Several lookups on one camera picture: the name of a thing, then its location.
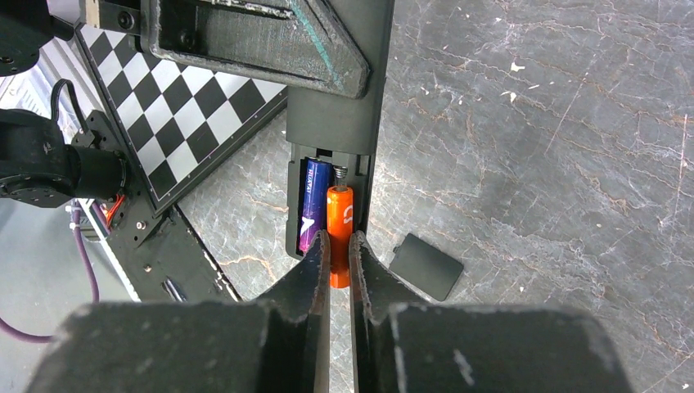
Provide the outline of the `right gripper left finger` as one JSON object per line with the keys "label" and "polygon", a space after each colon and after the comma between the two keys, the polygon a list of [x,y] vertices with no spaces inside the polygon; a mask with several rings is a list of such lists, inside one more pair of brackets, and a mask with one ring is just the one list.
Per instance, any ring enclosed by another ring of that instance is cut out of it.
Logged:
{"label": "right gripper left finger", "polygon": [[326,392],[331,248],[245,302],[100,303],[73,312],[29,392]]}

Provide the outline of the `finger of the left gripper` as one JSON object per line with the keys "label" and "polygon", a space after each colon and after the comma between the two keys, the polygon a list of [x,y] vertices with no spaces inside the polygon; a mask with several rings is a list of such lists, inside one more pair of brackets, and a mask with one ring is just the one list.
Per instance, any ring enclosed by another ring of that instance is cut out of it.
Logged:
{"label": "finger of the left gripper", "polygon": [[356,99],[369,66],[330,1],[143,1],[143,48],[185,66]]}

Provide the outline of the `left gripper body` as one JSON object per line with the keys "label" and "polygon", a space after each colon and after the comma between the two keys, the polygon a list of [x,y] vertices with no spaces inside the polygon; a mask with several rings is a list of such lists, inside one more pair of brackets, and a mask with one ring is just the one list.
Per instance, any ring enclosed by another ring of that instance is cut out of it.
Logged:
{"label": "left gripper body", "polygon": [[80,20],[97,29],[141,35],[146,29],[142,4],[137,0],[81,0]]}

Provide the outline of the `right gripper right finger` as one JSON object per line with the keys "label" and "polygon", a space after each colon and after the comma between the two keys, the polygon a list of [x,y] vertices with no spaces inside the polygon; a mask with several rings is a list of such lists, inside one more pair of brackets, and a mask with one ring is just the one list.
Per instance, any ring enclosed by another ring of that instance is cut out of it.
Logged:
{"label": "right gripper right finger", "polygon": [[349,243],[357,392],[629,392],[604,327],[579,309],[424,301]]}

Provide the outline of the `black battery cover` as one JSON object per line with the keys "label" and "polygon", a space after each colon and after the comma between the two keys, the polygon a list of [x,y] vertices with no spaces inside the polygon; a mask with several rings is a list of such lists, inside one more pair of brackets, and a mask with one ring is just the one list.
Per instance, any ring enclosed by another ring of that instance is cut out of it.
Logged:
{"label": "black battery cover", "polygon": [[464,264],[409,233],[394,248],[389,269],[437,301],[450,295],[464,271]]}

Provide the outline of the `black remote control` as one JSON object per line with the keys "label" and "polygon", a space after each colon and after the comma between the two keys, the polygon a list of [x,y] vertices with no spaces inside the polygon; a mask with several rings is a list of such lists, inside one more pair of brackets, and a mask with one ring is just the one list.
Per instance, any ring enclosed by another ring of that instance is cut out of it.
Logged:
{"label": "black remote control", "polygon": [[354,190],[354,227],[367,231],[395,3],[329,1],[327,5],[364,55],[370,74],[359,99],[288,89],[286,140],[291,158],[285,249],[297,260],[303,256],[298,241],[308,158],[347,169],[346,182]]}

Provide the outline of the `purple battery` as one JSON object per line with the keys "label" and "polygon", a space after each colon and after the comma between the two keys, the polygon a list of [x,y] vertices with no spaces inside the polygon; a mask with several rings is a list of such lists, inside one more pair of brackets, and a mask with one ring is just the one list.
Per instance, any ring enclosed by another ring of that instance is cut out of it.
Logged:
{"label": "purple battery", "polygon": [[315,234],[326,225],[327,190],[332,179],[331,164],[307,159],[299,232],[299,250],[302,253],[310,248]]}

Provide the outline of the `orange battery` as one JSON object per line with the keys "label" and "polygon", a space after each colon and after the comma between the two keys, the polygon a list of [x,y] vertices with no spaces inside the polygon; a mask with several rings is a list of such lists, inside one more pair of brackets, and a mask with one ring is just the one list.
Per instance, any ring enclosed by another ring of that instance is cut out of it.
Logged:
{"label": "orange battery", "polygon": [[330,284],[335,289],[350,285],[349,241],[354,231],[354,192],[335,185],[327,190],[327,233],[331,248]]}

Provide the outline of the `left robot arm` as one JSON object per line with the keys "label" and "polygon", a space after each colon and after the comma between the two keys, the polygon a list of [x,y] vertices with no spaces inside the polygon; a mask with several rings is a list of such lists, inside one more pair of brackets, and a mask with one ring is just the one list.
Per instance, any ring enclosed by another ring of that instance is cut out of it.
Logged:
{"label": "left robot arm", "polygon": [[16,77],[55,39],[74,40],[104,112],[61,130],[49,112],[1,112],[1,195],[33,206],[148,197],[160,214],[237,151],[284,103],[289,140],[370,156],[391,1],[83,1],[74,25],[45,1],[1,4],[1,74]]}

